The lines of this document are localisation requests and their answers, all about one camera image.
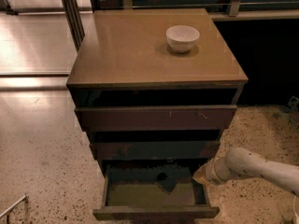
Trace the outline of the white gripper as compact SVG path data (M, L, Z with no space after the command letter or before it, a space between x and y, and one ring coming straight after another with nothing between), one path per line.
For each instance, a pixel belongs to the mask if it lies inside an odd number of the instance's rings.
M213 185L225 184L232 178L230 169L224 157L213 158L206 164L206 170L199 168L193 174L193 180L199 184L206 185L207 182Z

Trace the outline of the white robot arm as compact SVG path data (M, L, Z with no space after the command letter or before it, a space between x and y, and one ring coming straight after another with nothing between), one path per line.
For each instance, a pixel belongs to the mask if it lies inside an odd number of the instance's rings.
M192 176L197 183L222 185L231 180L262 178L299 196L299 167L277 161L245 149L232 147L219 158L202 165Z

